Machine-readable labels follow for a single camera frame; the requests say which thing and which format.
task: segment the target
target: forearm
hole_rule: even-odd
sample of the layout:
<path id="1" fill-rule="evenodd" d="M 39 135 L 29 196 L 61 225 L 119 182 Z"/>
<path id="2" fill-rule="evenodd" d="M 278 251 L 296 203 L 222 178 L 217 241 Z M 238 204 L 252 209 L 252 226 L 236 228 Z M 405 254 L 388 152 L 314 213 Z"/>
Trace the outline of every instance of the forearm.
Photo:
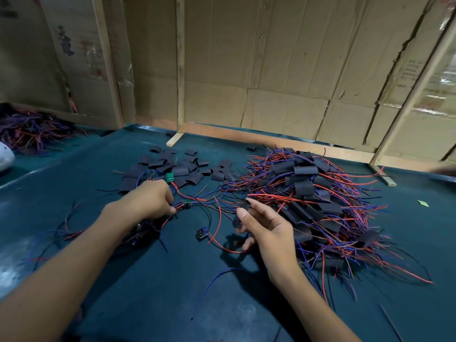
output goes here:
<path id="1" fill-rule="evenodd" d="M 297 268 L 277 285 L 293 307 L 312 342 L 360 342 L 360 339 L 331 310 Z"/>
<path id="2" fill-rule="evenodd" d="M 10 293 L 0 304 L 0 341 L 58 339 L 128 232 L 122 223 L 100 215 Z"/>

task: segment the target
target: wooden post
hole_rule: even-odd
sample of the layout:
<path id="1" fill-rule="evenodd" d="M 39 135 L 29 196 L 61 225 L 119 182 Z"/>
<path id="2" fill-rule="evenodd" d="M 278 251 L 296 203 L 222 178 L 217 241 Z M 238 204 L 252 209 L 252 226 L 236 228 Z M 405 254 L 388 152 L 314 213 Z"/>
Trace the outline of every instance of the wooden post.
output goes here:
<path id="1" fill-rule="evenodd" d="M 114 108 L 115 123 L 118 128 L 125 126 L 122 115 L 122 105 L 120 103 L 119 88 L 117 86 L 117 77 L 114 69 L 114 62 L 111 53 L 111 44 L 109 43 L 108 27 L 106 26 L 105 10 L 103 9 L 102 0 L 92 0 L 94 5 L 95 19 L 97 21 L 98 33 L 100 36 L 101 50 L 103 51 L 103 60 L 106 66 L 109 89 Z"/>
<path id="2" fill-rule="evenodd" d="M 185 0 L 176 0 L 177 133 L 166 143 L 173 146 L 184 135 L 185 105 Z"/>
<path id="3" fill-rule="evenodd" d="M 437 43 L 434 51 L 432 52 L 428 62 L 425 64 L 423 71 L 419 75 L 418 80 L 416 81 L 415 85 L 413 86 L 412 90 L 408 94 L 404 104 L 402 105 L 401 110 L 394 119 L 393 123 L 391 124 L 388 132 L 386 133 L 385 137 L 382 140 L 379 148 L 375 152 L 372 161 L 370 162 L 371 166 L 378 165 L 379 161 L 385 154 L 386 150 L 389 148 L 390 144 L 396 137 L 397 133 L 399 132 L 402 124 L 405 121 L 405 118 L 413 109 L 416 101 L 420 97 L 421 93 L 423 92 L 426 84 L 428 83 L 431 76 L 434 74 L 436 67 L 440 60 L 442 59 L 443 55 L 447 52 L 448 47 L 450 46 L 451 42 L 453 41 L 456 34 L 456 21 L 452 21 L 451 24 L 448 25 L 447 30 L 440 38 L 439 42 Z"/>

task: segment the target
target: left hand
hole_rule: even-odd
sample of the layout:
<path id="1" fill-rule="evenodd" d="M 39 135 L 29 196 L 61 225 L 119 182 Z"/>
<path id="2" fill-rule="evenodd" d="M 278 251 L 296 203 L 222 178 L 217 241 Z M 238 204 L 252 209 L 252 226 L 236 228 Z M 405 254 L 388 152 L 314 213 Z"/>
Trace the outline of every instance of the left hand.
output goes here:
<path id="1" fill-rule="evenodd" d="M 122 199 L 106 205 L 102 215 L 107 214 L 114 222 L 122 221 L 129 227 L 145 218 L 158 218 L 174 215 L 176 209 L 171 190 L 164 180 L 147 180 Z"/>

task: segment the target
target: hand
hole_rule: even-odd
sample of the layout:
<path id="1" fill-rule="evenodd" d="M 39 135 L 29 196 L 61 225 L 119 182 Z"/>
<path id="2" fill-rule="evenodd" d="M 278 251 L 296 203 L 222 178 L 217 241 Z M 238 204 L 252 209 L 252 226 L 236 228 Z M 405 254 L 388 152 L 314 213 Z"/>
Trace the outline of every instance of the hand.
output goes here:
<path id="1" fill-rule="evenodd" d="M 237 232 L 249 231 L 253 234 L 253 237 L 245 241 L 242 249 L 247 250 L 257 242 L 269 278 L 276 286 L 280 286 L 296 271 L 301 272 L 296 260 L 293 227 L 271 207 L 250 198 L 247 201 L 251 204 L 249 211 L 243 208 L 236 211 L 242 222 Z"/>
<path id="2" fill-rule="evenodd" d="M 102 215 L 106 214 L 113 222 L 126 224 L 130 228 L 145 218 L 174 215 L 176 209 L 170 206 L 173 200 L 164 180 L 147 180 L 122 199 L 106 205 Z"/>

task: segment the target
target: fingernail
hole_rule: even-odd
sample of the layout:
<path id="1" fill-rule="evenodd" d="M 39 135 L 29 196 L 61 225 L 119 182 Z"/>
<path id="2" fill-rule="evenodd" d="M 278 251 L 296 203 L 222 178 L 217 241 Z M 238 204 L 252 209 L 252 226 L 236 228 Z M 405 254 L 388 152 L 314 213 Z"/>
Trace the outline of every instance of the fingernail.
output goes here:
<path id="1" fill-rule="evenodd" d="M 236 210 L 236 213 L 237 213 L 237 216 L 239 218 L 243 218 L 243 217 L 246 217 L 248 215 L 247 210 L 244 209 L 243 207 L 238 207 L 237 210 Z"/>

